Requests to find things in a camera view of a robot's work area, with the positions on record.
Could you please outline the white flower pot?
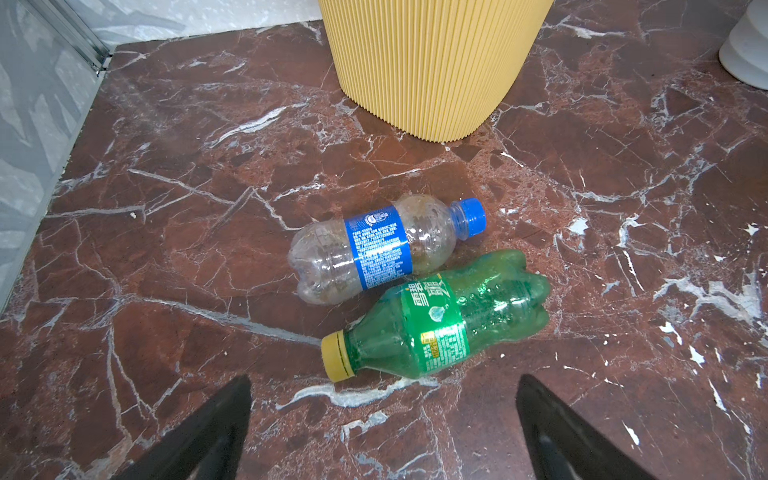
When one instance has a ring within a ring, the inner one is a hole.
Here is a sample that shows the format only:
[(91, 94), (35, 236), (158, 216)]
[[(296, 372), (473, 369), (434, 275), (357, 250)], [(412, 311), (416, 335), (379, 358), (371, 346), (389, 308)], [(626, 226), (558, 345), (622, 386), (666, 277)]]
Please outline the white flower pot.
[(718, 52), (723, 68), (737, 80), (767, 90), (767, 0), (752, 1)]

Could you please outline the yellow ribbed trash bin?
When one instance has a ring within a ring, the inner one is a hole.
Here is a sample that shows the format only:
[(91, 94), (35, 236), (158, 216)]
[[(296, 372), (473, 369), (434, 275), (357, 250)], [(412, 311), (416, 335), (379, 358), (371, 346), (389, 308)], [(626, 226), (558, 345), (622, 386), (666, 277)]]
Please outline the yellow ribbed trash bin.
[(473, 133), (515, 82), (552, 4), (321, 2), (342, 91), (388, 124), (443, 143)]

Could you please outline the green soda bottle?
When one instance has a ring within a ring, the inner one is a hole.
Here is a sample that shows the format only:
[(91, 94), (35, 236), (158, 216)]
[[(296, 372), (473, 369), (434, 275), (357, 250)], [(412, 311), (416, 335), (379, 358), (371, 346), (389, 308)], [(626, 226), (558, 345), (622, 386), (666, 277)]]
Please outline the green soda bottle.
[(418, 379), (502, 342), (526, 339), (549, 321), (551, 287), (519, 250), (498, 250), (462, 268), (388, 289), (359, 322), (321, 342), (328, 378), (364, 369)]

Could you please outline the clear bottle blue label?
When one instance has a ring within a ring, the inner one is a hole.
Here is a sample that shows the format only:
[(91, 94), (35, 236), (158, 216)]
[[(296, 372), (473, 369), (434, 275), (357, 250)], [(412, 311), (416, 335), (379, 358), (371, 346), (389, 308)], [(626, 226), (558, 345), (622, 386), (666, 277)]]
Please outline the clear bottle blue label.
[(446, 204), (430, 195), (406, 195), (365, 214), (306, 225), (292, 240), (288, 262), (303, 301), (335, 305), (437, 270), (459, 241), (486, 227), (485, 209), (476, 198)]

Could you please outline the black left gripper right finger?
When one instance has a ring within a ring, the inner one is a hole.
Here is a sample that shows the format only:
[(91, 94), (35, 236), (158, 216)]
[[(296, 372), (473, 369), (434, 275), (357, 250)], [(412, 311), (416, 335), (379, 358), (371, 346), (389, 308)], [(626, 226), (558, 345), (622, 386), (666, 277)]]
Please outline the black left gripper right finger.
[(653, 476), (530, 374), (516, 408), (537, 479), (651, 479)]

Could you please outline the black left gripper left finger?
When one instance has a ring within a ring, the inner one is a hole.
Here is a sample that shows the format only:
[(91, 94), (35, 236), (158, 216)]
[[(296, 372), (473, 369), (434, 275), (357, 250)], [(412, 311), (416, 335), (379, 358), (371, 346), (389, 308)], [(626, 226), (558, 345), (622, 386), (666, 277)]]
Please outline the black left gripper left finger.
[(251, 382), (233, 378), (197, 411), (116, 477), (233, 479), (248, 432)]

